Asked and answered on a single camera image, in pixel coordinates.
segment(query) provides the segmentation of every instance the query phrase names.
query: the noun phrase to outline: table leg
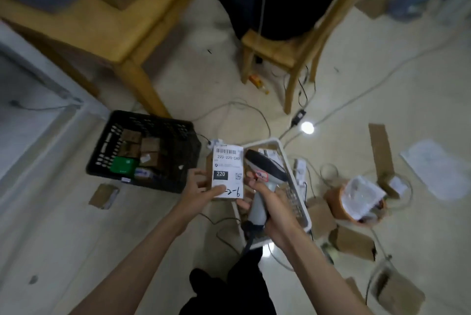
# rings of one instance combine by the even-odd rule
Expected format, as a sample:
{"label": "table leg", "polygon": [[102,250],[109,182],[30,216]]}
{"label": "table leg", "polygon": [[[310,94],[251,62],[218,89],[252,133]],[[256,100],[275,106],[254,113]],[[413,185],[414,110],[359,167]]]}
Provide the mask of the table leg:
{"label": "table leg", "polygon": [[94,97],[98,97],[100,91],[97,86],[94,85],[91,81],[85,78],[77,69],[75,69],[64,57],[56,52],[49,44],[43,40],[26,35],[24,33],[21,36],[32,44],[39,52],[46,56],[52,63],[58,66],[62,71],[71,77],[78,85],[84,88],[88,93]]}
{"label": "table leg", "polygon": [[127,59],[122,64],[114,65],[113,69],[149,114],[171,118],[167,108],[154,90],[149,76],[141,66]]}

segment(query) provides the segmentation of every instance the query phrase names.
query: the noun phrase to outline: barcode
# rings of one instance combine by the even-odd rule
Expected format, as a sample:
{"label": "barcode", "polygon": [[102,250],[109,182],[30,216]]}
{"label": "barcode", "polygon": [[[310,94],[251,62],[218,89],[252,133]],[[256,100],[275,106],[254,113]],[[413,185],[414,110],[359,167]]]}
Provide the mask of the barcode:
{"label": "barcode", "polygon": [[221,154],[236,154],[237,151],[235,150],[229,150],[229,149],[219,149],[219,148],[216,148],[216,152],[219,152]]}

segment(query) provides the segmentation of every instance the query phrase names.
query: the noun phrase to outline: barcode scanner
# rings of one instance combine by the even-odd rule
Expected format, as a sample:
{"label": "barcode scanner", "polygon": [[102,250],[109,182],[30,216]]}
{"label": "barcode scanner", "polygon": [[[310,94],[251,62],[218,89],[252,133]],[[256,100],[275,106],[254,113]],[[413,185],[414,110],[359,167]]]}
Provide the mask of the barcode scanner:
{"label": "barcode scanner", "polygon": [[[245,162],[253,170],[257,180],[265,183],[268,189],[272,192],[275,191],[278,185],[288,181],[288,175],[283,166],[260,152],[247,150],[245,153]],[[250,207],[249,217],[247,218],[247,221],[241,225],[242,230],[249,238],[242,255],[250,250],[255,236],[265,227],[267,218],[267,207],[263,196],[259,192],[256,192]]]}

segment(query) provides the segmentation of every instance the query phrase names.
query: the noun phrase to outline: tiled floor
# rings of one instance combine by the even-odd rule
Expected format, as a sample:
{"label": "tiled floor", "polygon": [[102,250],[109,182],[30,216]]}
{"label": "tiled floor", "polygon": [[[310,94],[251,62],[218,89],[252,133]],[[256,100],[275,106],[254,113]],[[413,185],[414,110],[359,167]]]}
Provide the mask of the tiled floor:
{"label": "tiled floor", "polygon": [[[380,82],[399,63],[455,33],[428,17],[403,25],[386,17],[372,21],[351,11],[327,43],[317,73],[317,95],[306,119],[321,120]],[[438,201],[398,153],[416,141],[433,138],[447,151],[471,161],[470,50],[471,34],[460,33],[442,49],[405,64],[380,88],[332,115],[313,135],[301,136],[286,148],[287,154],[302,154],[317,168],[333,163],[342,176],[359,175],[374,169],[368,123],[386,124],[395,167],[411,180],[415,194],[410,208],[385,219],[376,231],[397,269],[425,292],[421,314],[471,312],[467,296],[471,198]],[[224,10],[215,0],[195,0],[145,68],[175,118],[194,120],[239,97],[262,110],[272,135],[279,136],[291,119],[282,109],[282,79],[264,65],[262,74],[271,90],[266,96],[254,86],[240,83],[239,60],[239,46]],[[133,97],[113,77],[104,76],[97,84],[111,109],[131,109]],[[309,85],[307,94],[313,91]],[[37,210],[33,231],[0,284],[0,313],[67,314],[176,202],[174,194],[123,185],[110,210],[87,205],[103,181],[84,172],[102,126],[84,140],[44,191],[46,201]],[[228,143],[268,136],[257,112],[236,107],[221,108],[195,121],[195,128]],[[291,131],[286,139],[294,134]],[[201,165],[207,152],[203,149]],[[317,177],[313,186],[315,192],[321,187]],[[231,212],[227,203],[214,203],[206,210],[213,219]],[[138,314],[177,314],[193,294],[188,274],[195,266],[224,277],[236,261],[235,253],[215,237],[225,227],[220,235],[240,248],[234,223],[212,227],[197,217],[172,245]],[[277,249],[275,255],[286,261]],[[344,277],[353,276],[363,295],[374,266],[342,254],[336,261],[338,271]],[[261,269],[278,314],[314,313],[294,273],[271,257],[263,258]],[[28,285],[32,275],[38,275],[38,282]],[[385,314],[370,299],[373,311]]]}

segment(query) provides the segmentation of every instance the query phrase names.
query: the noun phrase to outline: black plastic crate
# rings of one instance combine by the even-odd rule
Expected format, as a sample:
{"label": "black plastic crate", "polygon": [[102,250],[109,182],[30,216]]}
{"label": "black plastic crate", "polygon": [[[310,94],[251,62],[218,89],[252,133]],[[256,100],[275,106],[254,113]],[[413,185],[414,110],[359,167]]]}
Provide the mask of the black plastic crate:
{"label": "black plastic crate", "polygon": [[[168,175],[154,181],[135,180],[110,171],[111,164],[122,143],[123,129],[139,131],[142,137],[160,138],[168,150]],[[129,111],[111,113],[87,164],[87,174],[121,180],[136,186],[181,193],[185,188],[188,169],[196,167],[201,142],[195,134],[193,123],[184,120],[161,118]]]}

